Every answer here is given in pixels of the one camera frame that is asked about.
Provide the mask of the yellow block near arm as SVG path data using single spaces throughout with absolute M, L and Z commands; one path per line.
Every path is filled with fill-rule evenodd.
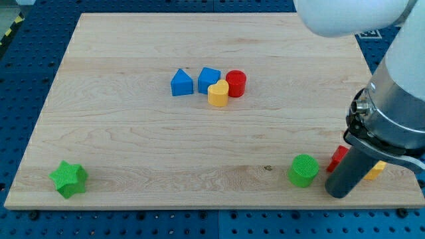
M 387 162 L 379 161 L 363 178 L 364 180 L 375 180 L 385 169 Z

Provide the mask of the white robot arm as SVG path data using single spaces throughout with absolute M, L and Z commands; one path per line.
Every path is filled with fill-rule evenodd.
M 366 174 L 378 161 L 422 172 L 424 163 L 424 2 L 296 0 L 305 26 L 341 37 L 399 25 L 367 85 L 347 113 L 349 152 L 336 173 Z

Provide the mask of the red block near arm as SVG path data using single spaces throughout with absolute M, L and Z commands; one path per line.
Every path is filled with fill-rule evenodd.
M 335 168 L 340 164 L 348 150 L 349 148 L 339 145 L 332 154 L 330 164 L 327 166 L 326 171 L 329 173 L 334 172 Z

